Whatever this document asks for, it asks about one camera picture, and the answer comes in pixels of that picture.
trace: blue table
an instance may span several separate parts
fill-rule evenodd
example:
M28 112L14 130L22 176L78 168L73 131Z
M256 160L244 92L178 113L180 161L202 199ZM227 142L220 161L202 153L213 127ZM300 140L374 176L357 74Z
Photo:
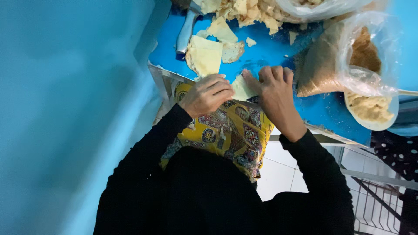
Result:
M197 21L193 34L206 29L211 23L212 16L208 14ZM153 65L160 65L173 73L194 79L197 75L189 69L183 56L176 55L176 39L184 19L185 16L171 12L161 28L158 45L149 56L149 60ZM231 82L242 69L251 70L254 76L257 76L259 70L266 65L282 65L295 69L293 55L305 49L311 43L312 38L319 37L323 32L321 23L310 23L305 31L301 31L299 25L285 23L283 29L270 36L264 23L257 22L243 28L238 27L236 20L227 23L239 41L245 41L247 37L250 37L257 42L251 48L245 45L245 52L237 62L221 63L219 73L226 74ZM289 30L299 32L292 46L289 43ZM344 143L370 145L371 131L358 124L349 113L344 104L343 93L333 92L298 98L294 92L294 104L310 129Z

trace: black polka dot cloth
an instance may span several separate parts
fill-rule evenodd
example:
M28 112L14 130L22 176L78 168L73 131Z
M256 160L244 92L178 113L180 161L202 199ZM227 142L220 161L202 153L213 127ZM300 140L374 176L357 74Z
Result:
M418 136L403 137L387 130L372 131L371 147L404 179L418 182Z

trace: brown powder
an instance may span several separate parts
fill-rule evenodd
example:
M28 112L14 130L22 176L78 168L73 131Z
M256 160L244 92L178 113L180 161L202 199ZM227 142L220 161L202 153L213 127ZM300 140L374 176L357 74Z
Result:
M298 97L349 91L339 82L336 72L337 56L340 50L339 41L344 27L344 21L333 24L310 46L301 73L295 73ZM370 40L367 27L363 27L352 48L350 65L363 67L376 73L381 72L382 62L377 54L377 47Z
M382 62L377 55L377 47L370 41L370 33L367 27L363 27L360 36L353 44L353 55L350 59L350 65L380 73Z

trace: hand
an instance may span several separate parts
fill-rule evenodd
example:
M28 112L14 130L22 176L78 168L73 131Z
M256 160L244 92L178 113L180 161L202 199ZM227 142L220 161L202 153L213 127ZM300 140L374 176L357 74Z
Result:
M242 71L247 85L260 97L260 104L268 119L290 142L296 142L306 133L305 124L293 104L293 72L282 66L265 66L255 79L248 69Z
M215 112L235 94L224 74L212 74L198 81L179 102L191 118Z

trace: metal scraper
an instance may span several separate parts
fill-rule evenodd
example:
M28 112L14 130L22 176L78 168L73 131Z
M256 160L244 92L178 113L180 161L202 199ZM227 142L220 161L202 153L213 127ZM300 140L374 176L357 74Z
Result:
M200 11L200 6L194 1L190 1L189 10L187 11L186 20L184 21L183 27L177 37L176 53L185 54L187 52L187 44L189 43L190 37L193 35L193 27L196 18L199 15L203 15Z

